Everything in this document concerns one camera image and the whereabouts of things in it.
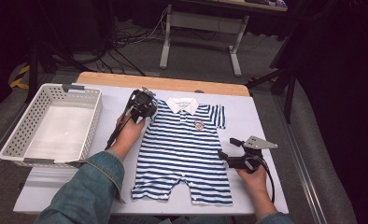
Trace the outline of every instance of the white plastic basket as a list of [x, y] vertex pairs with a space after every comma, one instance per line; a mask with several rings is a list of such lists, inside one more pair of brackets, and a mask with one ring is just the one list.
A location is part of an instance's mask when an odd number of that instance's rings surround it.
[[69, 167], [84, 160], [102, 110], [101, 90], [44, 84], [0, 152], [21, 166]]

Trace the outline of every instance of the blue and white striped shirt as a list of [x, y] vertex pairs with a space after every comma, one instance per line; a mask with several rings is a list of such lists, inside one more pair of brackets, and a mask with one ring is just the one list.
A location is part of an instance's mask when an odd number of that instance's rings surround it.
[[168, 200], [176, 184], [190, 188], [192, 203], [233, 203], [217, 128], [226, 125], [222, 105], [199, 105], [194, 98], [158, 101], [137, 161], [132, 198]]

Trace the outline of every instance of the denim jacket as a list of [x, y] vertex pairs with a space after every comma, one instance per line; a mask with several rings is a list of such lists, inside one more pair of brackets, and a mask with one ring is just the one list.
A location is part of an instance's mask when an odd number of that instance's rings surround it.
[[[114, 198], [124, 203], [120, 191], [125, 172], [115, 152], [102, 151], [71, 165], [79, 170], [59, 189], [35, 223], [107, 223]], [[257, 223], [292, 222], [282, 213], [273, 213]]]

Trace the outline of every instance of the person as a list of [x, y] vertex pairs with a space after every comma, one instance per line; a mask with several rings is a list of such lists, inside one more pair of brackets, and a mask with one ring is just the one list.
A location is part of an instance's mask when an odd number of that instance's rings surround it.
[[[96, 153], [85, 161], [72, 163], [79, 168], [78, 171], [59, 189], [50, 206], [39, 214], [35, 223], [108, 223], [113, 201], [123, 202], [120, 198], [124, 177], [122, 162], [145, 126], [144, 119], [134, 123], [126, 117], [126, 121], [110, 149]], [[269, 199], [266, 172], [262, 167], [252, 175], [246, 170], [237, 170], [237, 173], [243, 178], [254, 202], [257, 223], [292, 223], [286, 215], [277, 212]]]

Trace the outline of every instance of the chest emblem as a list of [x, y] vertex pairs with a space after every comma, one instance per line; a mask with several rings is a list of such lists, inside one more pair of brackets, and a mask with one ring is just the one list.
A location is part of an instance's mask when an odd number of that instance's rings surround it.
[[194, 123], [196, 130], [203, 130], [205, 127], [204, 121], [201, 119], [196, 119]]

